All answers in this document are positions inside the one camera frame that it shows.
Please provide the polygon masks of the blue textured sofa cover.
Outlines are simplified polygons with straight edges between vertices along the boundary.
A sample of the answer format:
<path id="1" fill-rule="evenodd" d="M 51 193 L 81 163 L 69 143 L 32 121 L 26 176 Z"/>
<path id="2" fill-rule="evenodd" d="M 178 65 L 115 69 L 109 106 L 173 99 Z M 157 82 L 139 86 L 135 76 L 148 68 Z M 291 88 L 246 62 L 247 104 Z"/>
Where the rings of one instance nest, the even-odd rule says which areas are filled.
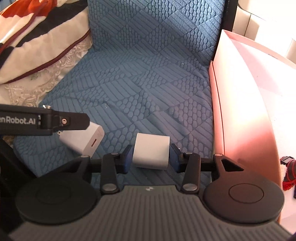
<path id="1" fill-rule="evenodd" d="M 225 1 L 89 1 L 93 46 L 43 104 L 84 112 L 105 136 L 95 158 L 122 152 L 138 133 L 169 136 L 209 158 L 208 75 Z"/>

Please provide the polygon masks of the black metal frame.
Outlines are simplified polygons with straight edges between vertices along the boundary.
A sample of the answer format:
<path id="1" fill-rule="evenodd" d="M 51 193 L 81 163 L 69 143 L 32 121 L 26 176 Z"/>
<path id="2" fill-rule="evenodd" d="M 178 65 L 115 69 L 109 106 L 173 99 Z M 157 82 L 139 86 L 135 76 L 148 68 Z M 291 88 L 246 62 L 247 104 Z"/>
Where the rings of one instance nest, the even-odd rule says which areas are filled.
<path id="1" fill-rule="evenodd" d="M 238 0 L 225 0 L 221 28 L 232 32 L 236 17 Z"/>

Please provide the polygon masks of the beige folding chair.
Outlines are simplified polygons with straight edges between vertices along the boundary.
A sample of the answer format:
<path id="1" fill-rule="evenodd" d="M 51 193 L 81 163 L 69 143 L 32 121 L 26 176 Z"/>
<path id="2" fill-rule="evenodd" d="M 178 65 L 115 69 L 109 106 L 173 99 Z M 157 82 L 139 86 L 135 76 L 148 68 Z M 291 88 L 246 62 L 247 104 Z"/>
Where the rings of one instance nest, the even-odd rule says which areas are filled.
<path id="1" fill-rule="evenodd" d="M 232 32 L 255 41 L 262 18 L 237 6 Z"/>

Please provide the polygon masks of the red black toy figure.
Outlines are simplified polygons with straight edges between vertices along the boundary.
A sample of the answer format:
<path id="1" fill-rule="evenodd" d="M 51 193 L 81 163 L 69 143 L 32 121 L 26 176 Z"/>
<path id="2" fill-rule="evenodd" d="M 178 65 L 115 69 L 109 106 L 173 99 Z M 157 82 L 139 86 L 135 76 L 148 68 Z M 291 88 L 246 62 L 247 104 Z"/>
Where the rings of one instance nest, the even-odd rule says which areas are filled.
<path id="1" fill-rule="evenodd" d="M 295 186 L 295 159 L 291 156 L 284 156 L 280 159 L 281 168 L 284 171 L 282 187 L 284 191 Z"/>

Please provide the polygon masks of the white cube charger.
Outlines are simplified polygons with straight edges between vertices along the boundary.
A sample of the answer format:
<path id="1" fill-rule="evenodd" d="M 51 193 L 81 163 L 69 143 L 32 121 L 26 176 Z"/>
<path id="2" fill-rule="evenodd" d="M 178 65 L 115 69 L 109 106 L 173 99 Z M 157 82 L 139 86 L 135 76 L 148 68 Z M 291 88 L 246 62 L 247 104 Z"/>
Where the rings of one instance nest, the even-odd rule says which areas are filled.
<path id="1" fill-rule="evenodd" d="M 166 170 L 169 164 L 170 137 L 138 133 L 132 163 L 138 168 Z"/>

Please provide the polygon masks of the white charger with prongs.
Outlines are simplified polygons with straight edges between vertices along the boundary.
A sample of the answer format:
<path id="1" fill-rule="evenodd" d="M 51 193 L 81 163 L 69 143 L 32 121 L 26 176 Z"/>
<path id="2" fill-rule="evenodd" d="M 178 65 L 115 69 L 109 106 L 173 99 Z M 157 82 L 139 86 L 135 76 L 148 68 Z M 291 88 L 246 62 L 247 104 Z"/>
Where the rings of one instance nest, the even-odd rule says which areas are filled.
<path id="1" fill-rule="evenodd" d="M 92 157 L 104 138 L 105 132 L 102 126 L 90 122 L 86 130 L 59 131 L 59 140 L 74 152 Z"/>

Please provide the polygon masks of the cream patterned blanket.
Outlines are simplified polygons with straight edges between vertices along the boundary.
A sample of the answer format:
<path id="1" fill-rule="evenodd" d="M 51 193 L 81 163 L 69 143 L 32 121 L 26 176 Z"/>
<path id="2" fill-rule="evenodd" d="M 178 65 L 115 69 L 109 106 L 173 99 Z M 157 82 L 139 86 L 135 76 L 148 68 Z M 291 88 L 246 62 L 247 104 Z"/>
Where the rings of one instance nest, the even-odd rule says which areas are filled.
<path id="1" fill-rule="evenodd" d="M 1 1 L 1 103 L 37 106 L 91 45 L 86 1 Z"/>

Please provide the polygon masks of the pink cardboard box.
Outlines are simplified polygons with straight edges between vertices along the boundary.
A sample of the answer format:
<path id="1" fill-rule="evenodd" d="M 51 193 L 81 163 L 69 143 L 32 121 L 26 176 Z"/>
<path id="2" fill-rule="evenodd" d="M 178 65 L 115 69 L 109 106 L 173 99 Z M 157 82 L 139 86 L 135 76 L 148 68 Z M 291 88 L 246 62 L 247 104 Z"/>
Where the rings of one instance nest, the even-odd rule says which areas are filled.
<path id="1" fill-rule="evenodd" d="M 267 47 L 222 31 L 209 66 L 214 154 L 244 170 L 206 188 L 204 202 L 232 222 L 278 220 L 295 229 L 295 186 L 284 191 L 280 159 L 295 159 L 295 64 Z"/>

